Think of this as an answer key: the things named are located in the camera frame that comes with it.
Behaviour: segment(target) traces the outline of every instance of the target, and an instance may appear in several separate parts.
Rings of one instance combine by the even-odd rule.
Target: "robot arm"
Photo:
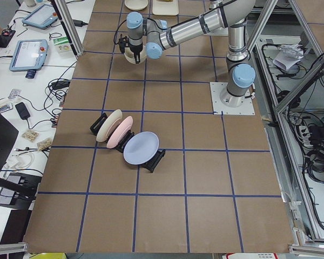
[[[211,10],[172,27],[162,20],[143,18],[132,12],[127,16],[129,37],[120,38],[121,52],[129,47],[136,64],[140,63],[143,36],[147,37],[146,54],[152,59],[161,57],[163,50],[187,40],[228,27],[229,49],[227,67],[229,82],[220,94],[221,101],[229,107],[240,106],[248,88],[255,79],[255,70],[245,64],[248,56],[245,43],[245,18],[253,9],[255,0],[211,0]]]
[[[169,28],[165,21],[143,18],[140,13],[132,12],[127,16],[129,42],[126,46],[129,46],[134,53],[136,64],[138,64],[140,63],[139,54],[143,50],[143,36],[147,36],[147,56],[157,59],[162,55],[163,50],[175,47],[215,29],[227,28],[236,24],[239,24],[238,28],[242,27],[240,24],[253,9],[254,4],[255,0],[220,2],[214,5],[212,10]],[[231,38],[237,41],[235,34],[237,33],[234,33],[231,37],[229,33],[229,50],[231,50]],[[234,46],[233,50],[242,49],[242,47],[245,46]]]

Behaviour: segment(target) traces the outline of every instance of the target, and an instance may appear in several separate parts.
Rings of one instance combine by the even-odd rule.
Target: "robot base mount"
[[[223,89],[227,87],[228,83],[224,82],[210,82],[212,107],[214,114],[227,114],[227,115],[255,115],[254,107],[251,98],[243,98],[239,107],[229,107],[223,103],[220,99]],[[245,96],[250,96],[249,90],[247,90]]]

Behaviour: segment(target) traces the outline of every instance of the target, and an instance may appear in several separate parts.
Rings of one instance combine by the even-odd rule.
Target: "display screen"
[[[32,67],[39,57],[42,42],[21,42],[16,55],[14,67]]]
[[[29,18],[27,18],[25,20],[30,22],[30,23],[43,25],[49,19],[51,19],[50,17],[53,15],[54,12],[55,11],[54,11],[54,8],[52,6],[44,5],[43,7],[38,9],[37,12],[35,12],[33,15],[31,15]]]

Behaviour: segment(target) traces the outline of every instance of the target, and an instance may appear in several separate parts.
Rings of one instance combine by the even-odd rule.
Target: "light blue plate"
[[[124,149],[124,159],[132,165],[141,165],[156,154],[159,140],[155,133],[138,133],[128,141]]]

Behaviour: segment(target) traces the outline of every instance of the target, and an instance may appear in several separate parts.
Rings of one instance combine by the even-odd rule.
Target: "plate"
[[[125,6],[132,11],[140,11],[147,7],[148,0],[125,0]]]
[[[128,116],[120,125],[115,129],[113,134],[108,140],[107,148],[115,148],[120,140],[124,137],[124,135],[129,131],[133,124],[132,116]]]
[[[128,141],[124,149],[124,159],[132,165],[141,165],[156,154],[159,140],[155,133],[138,133]]]
[[[179,14],[178,0],[171,2],[152,0],[152,13],[154,15],[171,15],[175,16]]]
[[[113,111],[113,113],[108,116],[108,118],[104,121],[101,128],[99,129],[96,136],[96,141],[105,141],[120,124],[122,118],[123,113],[121,110]]]
[[[134,59],[134,53],[130,50],[129,47],[125,48],[125,58],[128,62],[130,62],[131,64],[136,64],[136,60]],[[146,60],[146,50],[145,50],[145,46],[143,45],[143,50],[140,53],[140,64],[143,63]]]

